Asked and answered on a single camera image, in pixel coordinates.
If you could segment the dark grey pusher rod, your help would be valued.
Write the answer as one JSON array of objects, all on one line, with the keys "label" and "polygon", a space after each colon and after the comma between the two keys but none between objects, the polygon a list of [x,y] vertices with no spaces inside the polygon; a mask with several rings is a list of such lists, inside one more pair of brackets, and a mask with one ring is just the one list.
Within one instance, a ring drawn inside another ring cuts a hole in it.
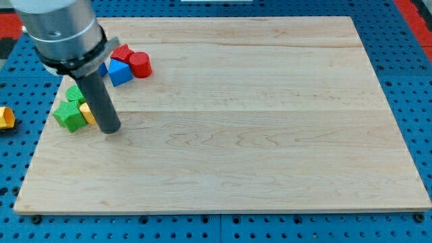
[{"label": "dark grey pusher rod", "polygon": [[121,122],[109,93],[98,71],[75,79],[99,129],[104,134],[113,134],[120,129]]}]

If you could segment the blue block behind arm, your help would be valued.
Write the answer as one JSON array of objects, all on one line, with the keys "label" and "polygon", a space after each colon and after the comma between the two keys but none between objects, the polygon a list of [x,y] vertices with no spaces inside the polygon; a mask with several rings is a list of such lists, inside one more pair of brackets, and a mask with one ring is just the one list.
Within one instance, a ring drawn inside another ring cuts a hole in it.
[{"label": "blue block behind arm", "polygon": [[102,78],[104,78],[104,77],[108,74],[108,69],[107,69],[107,66],[106,66],[105,62],[103,62],[103,63],[99,66],[99,68],[98,68],[98,72],[99,72],[99,74],[100,74],[100,76],[101,76]]}]

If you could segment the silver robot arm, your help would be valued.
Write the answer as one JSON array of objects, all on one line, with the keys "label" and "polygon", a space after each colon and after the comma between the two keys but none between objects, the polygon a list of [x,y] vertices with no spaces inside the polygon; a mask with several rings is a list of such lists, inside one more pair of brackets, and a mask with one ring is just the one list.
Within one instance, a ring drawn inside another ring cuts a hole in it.
[{"label": "silver robot arm", "polygon": [[53,74],[75,80],[90,111],[105,134],[121,122],[99,73],[99,67],[119,47],[108,39],[87,0],[11,0],[36,54]]}]

